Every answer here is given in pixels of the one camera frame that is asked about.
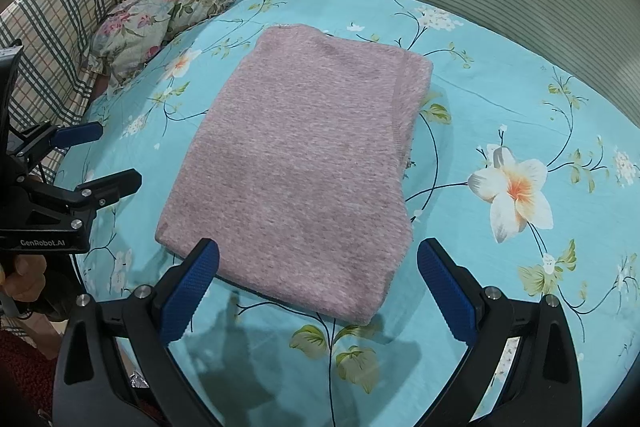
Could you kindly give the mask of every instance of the floral pillow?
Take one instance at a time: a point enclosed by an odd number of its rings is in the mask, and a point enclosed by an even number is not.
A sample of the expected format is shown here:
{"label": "floral pillow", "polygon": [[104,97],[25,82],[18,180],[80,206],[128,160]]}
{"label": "floral pillow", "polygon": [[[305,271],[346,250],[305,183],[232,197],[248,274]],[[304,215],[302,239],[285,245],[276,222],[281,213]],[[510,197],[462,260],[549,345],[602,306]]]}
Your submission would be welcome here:
{"label": "floral pillow", "polygon": [[124,87],[178,33],[225,11],[234,0],[125,0],[92,37],[85,69]]}

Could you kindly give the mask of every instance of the folded pink garment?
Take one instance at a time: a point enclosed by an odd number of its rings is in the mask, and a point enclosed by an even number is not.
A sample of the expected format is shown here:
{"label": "folded pink garment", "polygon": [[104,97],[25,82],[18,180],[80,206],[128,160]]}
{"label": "folded pink garment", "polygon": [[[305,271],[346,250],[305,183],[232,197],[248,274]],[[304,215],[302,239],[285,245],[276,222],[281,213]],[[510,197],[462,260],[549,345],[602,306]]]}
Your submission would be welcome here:
{"label": "folded pink garment", "polygon": [[273,26],[226,81],[156,240],[220,246],[220,277],[367,324],[411,244],[401,191],[431,62],[394,46]]}

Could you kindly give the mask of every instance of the bed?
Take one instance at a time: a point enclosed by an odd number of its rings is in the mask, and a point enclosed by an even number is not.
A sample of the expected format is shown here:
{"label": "bed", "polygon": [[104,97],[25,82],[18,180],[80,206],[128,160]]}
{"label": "bed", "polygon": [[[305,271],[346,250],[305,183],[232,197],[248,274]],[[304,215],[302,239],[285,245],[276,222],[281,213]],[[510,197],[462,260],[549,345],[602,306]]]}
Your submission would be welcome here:
{"label": "bed", "polygon": [[[79,259],[89,292],[126,296],[180,262],[153,237],[190,140],[262,30],[298,23],[433,61],[402,183],[414,244],[368,327],[216,280],[170,347],[191,385],[226,425],[413,425],[465,351],[415,266],[418,243],[437,237],[482,285],[510,298],[561,299],[583,425],[596,425],[620,400],[621,382],[632,385],[625,377],[638,355],[638,128],[545,58],[418,0],[237,0],[174,39],[125,89],[95,100],[82,119],[100,121],[102,139],[71,149],[60,165],[53,158],[52,178],[75,187],[136,168],[143,186],[98,214],[92,250]],[[515,208],[499,205],[505,180],[508,190],[528,187],[527,197],[509,192],[520,198]],[[477,415],[496,400],[516,345],[505,347]]]}

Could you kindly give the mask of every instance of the plaid fabric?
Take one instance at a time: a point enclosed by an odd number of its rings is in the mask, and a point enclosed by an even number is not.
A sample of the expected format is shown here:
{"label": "plaid fabric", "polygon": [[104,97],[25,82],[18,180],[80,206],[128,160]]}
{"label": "plaid fabric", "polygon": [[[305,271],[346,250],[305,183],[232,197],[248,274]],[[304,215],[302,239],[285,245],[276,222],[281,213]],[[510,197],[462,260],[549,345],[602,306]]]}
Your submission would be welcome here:
{"label": "plaid fabric", "polygon": [[[10,101],[25,128],[44,120],[80,121],[93,84],[78,76],[80,57],[108,10],[122,0],[15,0],[0,14],[0,46],[22,39],[24,57]],[[43,162],[53,179],[63,151]]]}

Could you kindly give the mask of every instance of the red fabric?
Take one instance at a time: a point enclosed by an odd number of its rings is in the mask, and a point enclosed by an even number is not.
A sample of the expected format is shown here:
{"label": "red fabric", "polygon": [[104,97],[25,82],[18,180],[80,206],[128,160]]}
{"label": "red fabric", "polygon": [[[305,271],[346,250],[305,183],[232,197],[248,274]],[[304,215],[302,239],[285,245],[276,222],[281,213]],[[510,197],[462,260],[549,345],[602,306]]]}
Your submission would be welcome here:
{"label": "red fabric", "polygon": [[51,415],[56,359],[47,360],[35,347],[0,330],[0,363],[33,409]]}

